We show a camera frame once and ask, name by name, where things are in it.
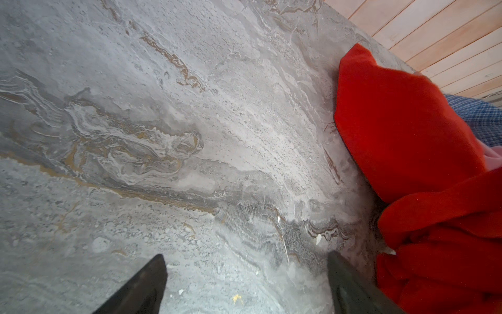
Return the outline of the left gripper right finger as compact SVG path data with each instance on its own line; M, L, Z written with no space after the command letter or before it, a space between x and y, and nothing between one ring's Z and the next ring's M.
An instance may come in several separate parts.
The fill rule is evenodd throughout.
M339 252L328 254L328 281L336 313L403 313Z

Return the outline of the red cloth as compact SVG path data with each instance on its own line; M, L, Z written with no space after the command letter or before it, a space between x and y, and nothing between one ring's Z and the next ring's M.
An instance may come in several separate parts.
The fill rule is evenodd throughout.
M335 125L387 203L378 288L407 313L501 312L501 168L428 78L341 59Z

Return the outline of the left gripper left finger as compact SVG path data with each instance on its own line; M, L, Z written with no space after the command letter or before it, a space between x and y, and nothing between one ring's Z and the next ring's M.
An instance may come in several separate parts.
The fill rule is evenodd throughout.
M165 259L162 254L158 254L95 310L94 314L158 314L167 278Z

